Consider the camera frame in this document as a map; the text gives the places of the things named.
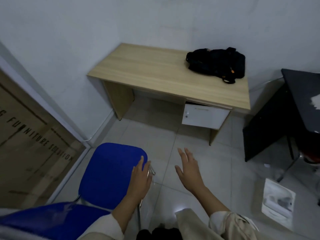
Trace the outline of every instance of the beige shirt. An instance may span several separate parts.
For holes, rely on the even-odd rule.
[[[209,226],[191,209],[175,213],[183,240],[264,240],[254,223],[233,212],[219,211],[210,216]],[[117,220],[109,214],[96,220],[78,240],[123,240]]]

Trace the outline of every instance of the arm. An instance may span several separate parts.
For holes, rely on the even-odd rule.
[[[149,166],[148,161],[142,170],[143,156],[136,167],[133,167],[130,184],[126,196],[120,204],[112,211],[113,217],[117,220],[122,232],[124,233],[128,223],[134,213],[134,210],[146,196],[152,181],[152,176],[148,177]]]
[[[185,148],[184,153],[180,148],[178,152],[181,156],[183,172],[179,166],[175,166],[179,179],[184,187],[189,190],[200,202],[208,216],[218,211],[230,211],[221,201],[219,201],[203,183],[198,162],[192,153]]]

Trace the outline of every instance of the hand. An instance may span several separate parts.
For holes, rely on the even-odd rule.
[[[144,165],[143,170],[142,164],[143,156],[141,156],[138,165],[132,169],[130,184],[126,195],[137,201],[137,204],[140,203],[140,201],[146,196],[152,182],[152,175],[149,174],[148,176],[151,161],[148,161]]]
[[[205,187],[205,184],[203,183],[197,160],[194,159],[192,153],[187,148],[184,150],[186,153],[183,153],[183,151],[178,148],[182,160],[183,172],[179,166],[175,165],[175,168],[183,186],[192,194],[195,194],[195,191]]]

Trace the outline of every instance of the backpack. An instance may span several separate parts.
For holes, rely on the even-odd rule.
[[[190,70],[220,77],[227,84],[245,76],[246,57],[235,48],[197,49],[186,55],[186,61]]]

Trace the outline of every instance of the blue chair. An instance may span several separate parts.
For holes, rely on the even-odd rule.
[[[110,214],[106,210],[113,210],[125,197],[132,169],[141,156],[144,166],[148,156],[141,148],[101,144],[90,159],[73,202],[18,211],[0,218],[0,224],[53,240],[77,239],[99,217]],[[80,198],[106,210],[76,204]],[[141,203],[137,206],[139,230]]]

